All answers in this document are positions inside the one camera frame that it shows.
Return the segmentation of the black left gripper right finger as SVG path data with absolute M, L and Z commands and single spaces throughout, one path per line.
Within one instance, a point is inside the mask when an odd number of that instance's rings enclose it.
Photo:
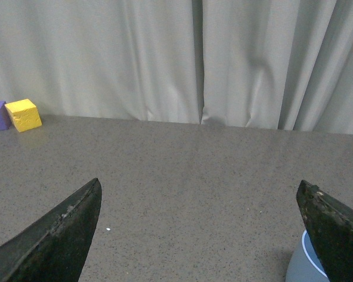
M 353 281 L 353 209 L 306 180 L 296 200 L 329 281 Z

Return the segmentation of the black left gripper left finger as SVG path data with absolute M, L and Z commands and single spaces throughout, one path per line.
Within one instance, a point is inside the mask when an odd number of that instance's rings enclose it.
M 78 281 L 101 201 L 101 184 L 94 178 L 1 245 L 0 281 Z

